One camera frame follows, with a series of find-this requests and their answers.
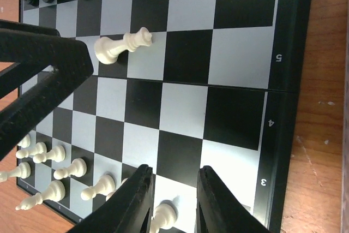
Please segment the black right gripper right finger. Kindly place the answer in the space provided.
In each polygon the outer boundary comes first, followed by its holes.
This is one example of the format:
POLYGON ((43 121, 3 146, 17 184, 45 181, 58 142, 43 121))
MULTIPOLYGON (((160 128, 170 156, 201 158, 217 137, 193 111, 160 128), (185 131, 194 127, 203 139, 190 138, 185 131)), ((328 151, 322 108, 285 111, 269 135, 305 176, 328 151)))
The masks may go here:
POLYGON ((205 165, 197 178, 197 232, 268 232, 235 198, 214 169, 205 165))

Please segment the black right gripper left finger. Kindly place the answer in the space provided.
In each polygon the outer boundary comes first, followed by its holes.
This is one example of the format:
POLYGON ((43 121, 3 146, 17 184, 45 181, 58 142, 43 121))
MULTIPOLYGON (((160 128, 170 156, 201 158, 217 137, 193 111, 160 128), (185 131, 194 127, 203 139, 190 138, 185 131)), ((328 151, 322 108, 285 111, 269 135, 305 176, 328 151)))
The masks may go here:
POLYGON ((153 170, 142 164, 108 201, 69 232, 150 232, 152 214, 153 170))

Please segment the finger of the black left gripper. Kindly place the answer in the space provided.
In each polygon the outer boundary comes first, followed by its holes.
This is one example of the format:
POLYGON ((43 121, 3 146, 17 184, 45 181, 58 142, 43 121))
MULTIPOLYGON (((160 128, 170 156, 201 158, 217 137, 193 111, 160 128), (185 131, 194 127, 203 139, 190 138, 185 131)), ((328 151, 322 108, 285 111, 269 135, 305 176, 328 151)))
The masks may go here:
POLYGON ((52 71, 1 110, 1 158, 93 74, 87 45, 54 28, 1 20, 1 97, 48 66, 52 71))

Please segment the white chess pawn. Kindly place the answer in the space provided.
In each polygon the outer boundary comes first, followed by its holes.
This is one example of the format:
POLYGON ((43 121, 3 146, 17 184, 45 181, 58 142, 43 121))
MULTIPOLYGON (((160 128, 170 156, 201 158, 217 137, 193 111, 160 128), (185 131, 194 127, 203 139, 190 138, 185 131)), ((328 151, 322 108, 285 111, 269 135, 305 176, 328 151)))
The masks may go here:
POLYGON ((160 204, 155 210, 150 224, 150 233, 158 233, 160 229, 168 230, 177 221, 174 208, 168 204, 160 204))
POLYGON ((81 192, 81 199, 86 201, 95 198, 98 194, 107 196, 109 193, 113 192, 115 188, 116 184, 114 179, 110 175, 102 175, 94 186, 85 188, 81 192))
POLYGON ((86 174, 86 172, 86 162, 82 158, 76 158, 68 167, 56 170, 53 176, 56 180, 61 180, 71 175, 76 177, 82 177, 86 174))

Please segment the white chess queen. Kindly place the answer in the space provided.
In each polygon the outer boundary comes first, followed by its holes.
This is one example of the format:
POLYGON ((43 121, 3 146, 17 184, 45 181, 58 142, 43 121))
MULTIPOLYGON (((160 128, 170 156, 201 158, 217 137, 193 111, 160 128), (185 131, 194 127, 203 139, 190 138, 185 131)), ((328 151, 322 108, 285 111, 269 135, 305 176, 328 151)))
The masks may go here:
POLYGON ((101 37, 94 43, 94 52, 102 64, 114 64, 118 56, 124 52, 134 52, 140 46, 151 46, 152 33, 141 27, 136 33, 125 33, 121 40, 101 37))

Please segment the white chess bishop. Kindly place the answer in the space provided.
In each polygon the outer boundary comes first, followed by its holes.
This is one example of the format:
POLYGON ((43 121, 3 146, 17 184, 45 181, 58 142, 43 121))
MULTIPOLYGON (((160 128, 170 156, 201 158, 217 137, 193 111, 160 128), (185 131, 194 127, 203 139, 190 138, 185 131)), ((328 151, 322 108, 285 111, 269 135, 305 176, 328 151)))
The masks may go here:
POLYGON ((45 200, 51 200, 59 202, 65 197, 65 186, 60 180, 52 181, 48 188, 42 193, 36 193, 33 196, 25 198, 19 205, 16 206, 16 210, 29 210, 36 205, 41 205, 45 200))

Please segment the white chess piece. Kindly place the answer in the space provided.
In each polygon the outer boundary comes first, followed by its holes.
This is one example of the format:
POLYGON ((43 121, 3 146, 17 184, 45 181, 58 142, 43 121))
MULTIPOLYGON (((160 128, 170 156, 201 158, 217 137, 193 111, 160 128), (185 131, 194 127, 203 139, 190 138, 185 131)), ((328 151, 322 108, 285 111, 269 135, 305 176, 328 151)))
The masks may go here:
POLYGON ((31 167, 27 162, 20 163, 15 169, 11 171, 1 171, 1 183, 11 177, 19 177, 22 179, 28 178, 31 175, 31 167))
POLYGON ((44 142, 38 142, 35 146, 30 146, 25 149, 20 149, 16 152, 16 158, 23 159, 36 154, 46 153, 47 147, 44 142))
POLYGON ((35 163, 44 163, 47 160, 54 162, 62 162, 66 157, 65 148, 62 145, 57 145, 49 152, 39 153, 33 156, 35 163))

